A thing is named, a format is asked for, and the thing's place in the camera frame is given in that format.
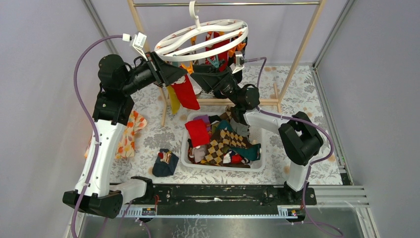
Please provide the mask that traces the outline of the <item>red santa sock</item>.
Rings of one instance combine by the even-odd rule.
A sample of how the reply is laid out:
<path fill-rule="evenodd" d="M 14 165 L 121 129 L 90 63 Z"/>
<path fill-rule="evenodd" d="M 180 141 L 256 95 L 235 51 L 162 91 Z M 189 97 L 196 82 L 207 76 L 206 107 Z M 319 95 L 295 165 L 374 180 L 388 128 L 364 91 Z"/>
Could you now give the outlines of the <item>red santa sock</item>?
<path fill-rule="evenodd" d="M 193 90 L 188 75 L 179 78 L 175 83 L 171 84 L 180 104 L 187 109 L 199 110 L 200 105 L 197 101 L 196 94 Z"/>

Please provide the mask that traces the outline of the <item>white round clip hanger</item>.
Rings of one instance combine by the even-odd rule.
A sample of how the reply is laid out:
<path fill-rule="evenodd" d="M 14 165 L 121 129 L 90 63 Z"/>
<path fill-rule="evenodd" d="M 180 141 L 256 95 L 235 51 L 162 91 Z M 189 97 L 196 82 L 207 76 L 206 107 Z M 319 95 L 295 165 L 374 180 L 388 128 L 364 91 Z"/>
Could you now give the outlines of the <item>white round clip hanger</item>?
<path fill-rule="evenodd" d="M 198 16 L 196 1 L 189 2 L 189 14 L 194 24 L 174 32 L 160 40 L 154 52 L 165 61 L 194 61 L 209 58 L 224 51 L 233 52 L 249 33 L 248 24 L 238 19 L 220 19 L 201 22 Z M 220 36 L 205 41 L 208 32 L 220 32 Z M 230 40 L 230 43 L 219 49 L 205 51 L 205 47 L 214 43 Z"/>

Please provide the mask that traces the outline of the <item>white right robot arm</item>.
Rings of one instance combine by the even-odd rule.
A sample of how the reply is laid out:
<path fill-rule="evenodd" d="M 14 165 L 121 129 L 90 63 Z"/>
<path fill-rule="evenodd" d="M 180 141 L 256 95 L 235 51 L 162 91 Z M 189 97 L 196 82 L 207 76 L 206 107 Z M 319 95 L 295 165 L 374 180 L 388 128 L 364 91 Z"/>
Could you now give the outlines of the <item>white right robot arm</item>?
<path fill-rule="evenodd" d="M 239 86 L 230 68 L 220 72 L 210 64 L 195 65 L 191 77 L 205 92 L 219 91 L 226 96 L 234 104 L 232 118 L 240 125 L 259 127 L 280 136 L 291 160 L 284 198 L 290 204 L 301 201 L 308 183 L 310 160 L 319 153 L 323 145 L 321 134 L 325 130 L 313 124 L 304 112 L 288 117 L 262 110 L 258 87 L 254 84 Z"/>

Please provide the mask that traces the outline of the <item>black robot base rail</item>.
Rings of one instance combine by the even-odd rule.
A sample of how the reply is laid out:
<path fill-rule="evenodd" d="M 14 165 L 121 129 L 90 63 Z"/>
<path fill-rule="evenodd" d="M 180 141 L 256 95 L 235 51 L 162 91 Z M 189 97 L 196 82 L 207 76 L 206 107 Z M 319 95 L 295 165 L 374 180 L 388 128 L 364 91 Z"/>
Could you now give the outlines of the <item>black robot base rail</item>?
<path fill-rule="evenodd" d="M 287 185 L 154 184 L 136 205 L 168 205 L 186 201 L 251 201 L 263 205 L 316 205 L 313 188 L 294 191 Z"/>

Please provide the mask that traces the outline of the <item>red cat sock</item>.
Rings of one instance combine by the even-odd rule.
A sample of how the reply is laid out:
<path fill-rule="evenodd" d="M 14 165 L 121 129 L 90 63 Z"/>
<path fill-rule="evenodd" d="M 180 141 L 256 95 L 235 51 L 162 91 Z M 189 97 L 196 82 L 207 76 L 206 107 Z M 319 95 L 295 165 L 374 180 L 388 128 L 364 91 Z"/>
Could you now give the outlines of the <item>red cat sock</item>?
<path fill-rule="evenodd" d="M 185 123 L 193 147 L 206 145 L 210 142 L 207 125 L 202 119 L 191 120 Z"/>

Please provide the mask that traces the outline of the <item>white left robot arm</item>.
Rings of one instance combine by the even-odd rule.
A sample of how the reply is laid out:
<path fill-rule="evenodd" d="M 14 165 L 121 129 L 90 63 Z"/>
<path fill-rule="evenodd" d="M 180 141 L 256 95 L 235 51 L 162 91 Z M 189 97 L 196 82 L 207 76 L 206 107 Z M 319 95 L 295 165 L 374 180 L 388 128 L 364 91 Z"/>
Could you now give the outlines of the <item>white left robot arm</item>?
<path fill-rule="evenodd" d="M 186 74 L 186 69 L 166 63 L 154 52 L 147 53 L 135 68 L 115 54 L 99 61 L 100 92 L 88 116 L 93 127 L 88 158 L 75 188 L 63 194 L 64 204 L 75 212 L 115 218 L 121 207 L 134 199 L 143 204 L 152 201 L 150 179 L 132 177 L 111 185 L 111 166 L 134 106 L 132 94 L 151 84 L 171 85 Z"/>

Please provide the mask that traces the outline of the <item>navy blue sock bundle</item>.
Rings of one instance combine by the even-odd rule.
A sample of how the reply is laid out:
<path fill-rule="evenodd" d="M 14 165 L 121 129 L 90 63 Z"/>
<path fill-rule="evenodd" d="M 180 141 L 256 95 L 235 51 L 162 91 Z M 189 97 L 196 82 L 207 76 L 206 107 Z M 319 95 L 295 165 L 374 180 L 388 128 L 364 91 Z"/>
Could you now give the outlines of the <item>navy blue sock bundle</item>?
<path fill-rule="evenodd" d="M 168 177 L 175 173 L 179 158 L 169 149 L 160 149 L 152 168 L 155 177 Z"/>

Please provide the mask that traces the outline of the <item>yellow orange clothes peg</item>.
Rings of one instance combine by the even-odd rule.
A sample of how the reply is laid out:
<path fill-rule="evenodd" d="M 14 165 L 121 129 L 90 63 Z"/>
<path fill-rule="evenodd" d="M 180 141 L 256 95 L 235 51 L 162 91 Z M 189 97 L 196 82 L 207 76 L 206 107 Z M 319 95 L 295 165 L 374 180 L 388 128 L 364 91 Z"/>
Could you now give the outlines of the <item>yellow orange clothes peg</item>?
<path fill-rule="evenodd" d="M 181 64 L 181 67 L 185 70 L 187 70 L 188 74 L 192 74 L 194 73 L 194 65 L 192 64 L 192 62 L 189 62 L 189 64 Z"/>

